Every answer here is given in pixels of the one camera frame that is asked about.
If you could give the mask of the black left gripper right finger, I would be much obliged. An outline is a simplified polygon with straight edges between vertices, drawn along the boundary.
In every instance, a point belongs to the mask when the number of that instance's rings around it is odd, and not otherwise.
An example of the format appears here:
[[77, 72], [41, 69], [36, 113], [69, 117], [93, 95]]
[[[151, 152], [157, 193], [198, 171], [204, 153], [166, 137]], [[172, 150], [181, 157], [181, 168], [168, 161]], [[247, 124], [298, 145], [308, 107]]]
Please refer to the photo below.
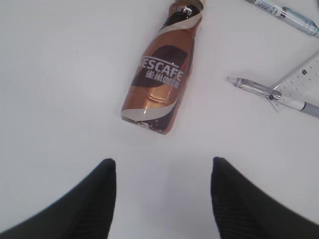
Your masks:
[[285, 207], [226, 159], [213, 158], [212, 211], [222, 239], [317, 239], [318, 224]]

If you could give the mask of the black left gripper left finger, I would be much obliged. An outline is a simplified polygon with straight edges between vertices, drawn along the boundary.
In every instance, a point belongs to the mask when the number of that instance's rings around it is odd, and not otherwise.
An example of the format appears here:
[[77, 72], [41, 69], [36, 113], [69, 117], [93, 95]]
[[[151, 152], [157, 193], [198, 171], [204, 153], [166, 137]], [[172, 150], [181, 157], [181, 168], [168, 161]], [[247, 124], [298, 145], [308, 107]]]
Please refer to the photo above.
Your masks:
[[2, 232], [2, 239], [106, 239], [116, 202], [116, 163], [103, 160], [58, 201]]

